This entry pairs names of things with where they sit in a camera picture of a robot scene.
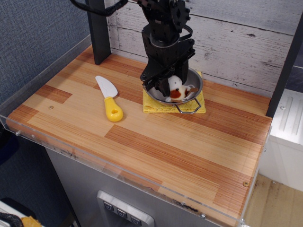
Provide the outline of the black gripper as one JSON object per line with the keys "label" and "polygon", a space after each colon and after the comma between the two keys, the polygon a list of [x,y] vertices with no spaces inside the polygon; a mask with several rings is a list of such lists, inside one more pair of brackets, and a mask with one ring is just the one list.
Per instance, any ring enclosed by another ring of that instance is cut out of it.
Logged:
{"label": "black gripper", "polygon": [[185,36],[177,36],[171,44],[160,42],[152,37],[152,29],[147,25],[142,30],[143,43],[148,56],[148,64],[140,76],[146,91],[152,88],[160,91],[164,97],[170,96],[168,78],[175,75],[185,84],[188,75],[188,60],[195,54],[191,38],[193,30],[189,26]]}

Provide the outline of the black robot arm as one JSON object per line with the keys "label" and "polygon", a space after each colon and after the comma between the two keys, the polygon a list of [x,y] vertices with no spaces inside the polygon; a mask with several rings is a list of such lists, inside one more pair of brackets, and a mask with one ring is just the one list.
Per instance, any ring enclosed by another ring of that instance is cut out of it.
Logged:
{"label": "black robot arm", "polygon": [[186,25],[190,9],[183,0],[139,0],[148,21],[142,30],[148,64],[140,76],[146,90],[170,95],[168,79],[176,75],[186,82],[188,60],[195,54],[193,30]]}

